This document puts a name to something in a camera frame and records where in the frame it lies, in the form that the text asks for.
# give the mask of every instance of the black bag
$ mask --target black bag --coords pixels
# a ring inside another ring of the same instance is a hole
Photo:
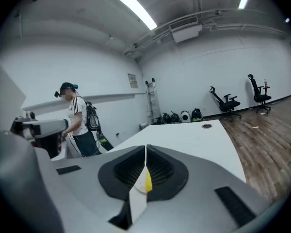
[[[179,115],[174,112],[171,113],[172,113],[172,115],[170,116],[171,123],[181,123]]]
[[[163,120],[164,120],[165,124],[171,123],[170,116],[167,113],[163,113]]]
[[[200,122],[204,120],[200,112],[200,109],[196,109],[196,108],[192,111],[191,118],[192,118],[192,122]]]
[[[96,113],[96,109],[91,102],[86,103],[86,111],[87,111],[87,122],[86,126],[90,131],[100,131],[100,123]]]

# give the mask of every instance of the white table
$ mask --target white table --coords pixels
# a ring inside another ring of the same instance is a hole
[[[203,129],[204,124],[212,127]],[[238,154],[219,120],[150,125],[109,152],[147,144],[215,162],[246,183]]]

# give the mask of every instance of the white t-shirt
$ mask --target white t-shirt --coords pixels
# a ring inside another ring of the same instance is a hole
[[[74,120],[74,114],[82,112],[82,123],[81,125],[73,131],[72,135],[81,135],[88,132],[88,128],[86,127],[87,122],[87,110],[86,110],[86,103],[80,97],[75,97],[68,108],[68,117],[70,118],[70,123]]]

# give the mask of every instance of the white ceiling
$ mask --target white ceiling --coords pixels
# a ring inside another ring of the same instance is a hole
[[[268,14],[238,11],[240,0],[138,1],[158,28],[179,17],[212,10],[197,15],[203,25],[215,19],[216,23],[222,25],[250,23],[286,30],[284,19],[271,0],[249,0],[246,6],[248,10]],[[19,9],[21,16],[14,17]],[[235,10],[223,10],[220,15],[215,14],[215,10],[222,9]],[[164,30],[162,27],[154,31],[150,37]],[[134,50],[132,44],[139,43],[139,39],[147,33],[147,26],[119,0],[38,0],[22,1],[7,19],[0,36],[6,40],[37,35],[73,37],[124,54]]]

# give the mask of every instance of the person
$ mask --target person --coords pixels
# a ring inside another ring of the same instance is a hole
[[[65,100],[70,101],[68,108],[68,117],[71,124],[63,131],[62,137],[66,138],[72,132],[73,138],[83,157],[101,154],[97,148],[95,138],[91,131],[86,126],[87,109],[84,99],[76,94],[77,85],[65,82],[60,87],[59,96]]]

